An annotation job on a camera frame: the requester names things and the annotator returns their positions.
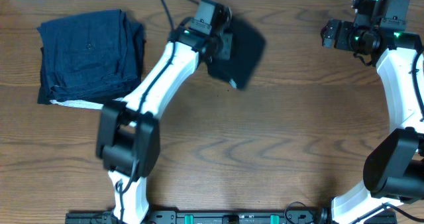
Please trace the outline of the black polo shirt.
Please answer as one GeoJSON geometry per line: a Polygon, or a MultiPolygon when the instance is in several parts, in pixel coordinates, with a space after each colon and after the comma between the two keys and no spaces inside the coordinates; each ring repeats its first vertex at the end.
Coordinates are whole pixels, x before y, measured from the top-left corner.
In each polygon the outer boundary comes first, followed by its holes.
{"type": "Polygon", "coordinates": [[[245,90],[257,65],[259,65],[266,39],[250,22],[233,17],[227,33],[231,33],[232,47],[228,60],[214,58],[207,65],[208,74],[229,83],[233,88],[245,90]]]}

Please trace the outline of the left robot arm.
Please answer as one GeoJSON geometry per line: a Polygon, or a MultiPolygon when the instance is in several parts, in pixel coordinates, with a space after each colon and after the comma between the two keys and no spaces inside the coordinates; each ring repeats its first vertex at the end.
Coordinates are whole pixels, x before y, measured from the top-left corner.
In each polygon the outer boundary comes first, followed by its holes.
{"type": "Polygon", "coordinates": [[[200,63],[230,58],[231,19],[228,6],[201,0],[194,17],[171,28],[159,61],[141,84],[103,105],[95,154],[114,189],[112,223],[142,223],[148,215],[146,185],[160,153],[160,119],[200,63]]]}

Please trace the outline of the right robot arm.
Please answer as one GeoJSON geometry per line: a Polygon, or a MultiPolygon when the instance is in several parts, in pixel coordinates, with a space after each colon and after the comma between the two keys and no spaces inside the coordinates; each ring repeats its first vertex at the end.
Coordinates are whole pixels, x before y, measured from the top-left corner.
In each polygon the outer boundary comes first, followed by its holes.
{"type": "Polygon", "coordinates": [[[334,197],[318,223],[395,223],[423,199],[423,43],[407,32],[410,0],[352,0],[355,19],[331,19],[322,45],[370,57],[389,113],[389,135],[367,157],[362,180],[334,197]]]}

